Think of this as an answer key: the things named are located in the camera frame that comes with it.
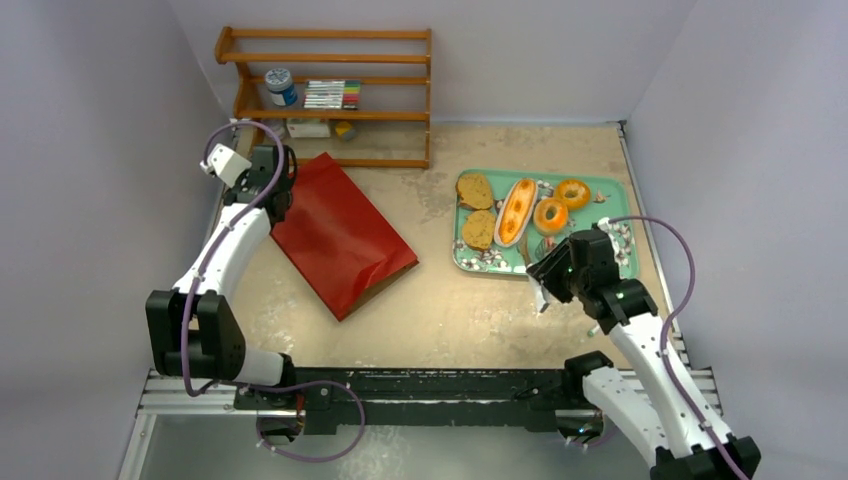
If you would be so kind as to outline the red paper bag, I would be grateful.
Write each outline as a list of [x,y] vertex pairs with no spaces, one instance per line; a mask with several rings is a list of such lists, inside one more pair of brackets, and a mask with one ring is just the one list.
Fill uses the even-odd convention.
[[271,238],[339,322],[419,263],[338,162],[299,168],[293,205]]

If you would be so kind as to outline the fake baguette bread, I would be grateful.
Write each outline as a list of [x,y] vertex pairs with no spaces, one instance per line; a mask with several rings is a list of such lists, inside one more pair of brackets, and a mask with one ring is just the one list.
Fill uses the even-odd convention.
[[494,234],[495,243],[507,248],[523,235],[538,196],[538,186],[531,178],[521,178],[510,188],[499,211]]

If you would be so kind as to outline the metal tongs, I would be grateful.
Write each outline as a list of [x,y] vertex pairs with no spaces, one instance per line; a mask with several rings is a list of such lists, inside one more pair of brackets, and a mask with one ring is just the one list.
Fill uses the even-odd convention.
[[532,265],[532,259],[528,251],[527,234],[524,233],[518,242],[518,250],[522,256],[525,266],[525,276],[528,278],[529,284],[534,295],[534,306],[537,314],[543,314],[549,307],[548,292],[542,285],[529,274],[529,267]]

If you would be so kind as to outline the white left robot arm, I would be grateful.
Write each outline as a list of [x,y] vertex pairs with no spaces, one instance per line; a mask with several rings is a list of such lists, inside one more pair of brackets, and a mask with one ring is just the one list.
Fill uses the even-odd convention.
[[249,261],[292,205],[297,157],[263,145],[245,158],[218,143],[201,163],[227,189],[220,218],[191,268],[145,303],[155,369],[168,376],[249,384],[272,408],[297,399],[291,357],[247,345],[227,300]]

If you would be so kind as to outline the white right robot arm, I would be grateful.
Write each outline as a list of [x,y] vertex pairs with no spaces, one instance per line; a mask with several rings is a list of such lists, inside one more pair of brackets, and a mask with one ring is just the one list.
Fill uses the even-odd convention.
[[616,248],[599,228],[571,234],[526,273],[539,293],[577,300],[629,362],[644,392],[600,352],[567,360],[561,392],[599,408],[643,456],[653,479],[750,479],[761,461],[751,437],[732,432],[669,344],[646,287],[621,277]]

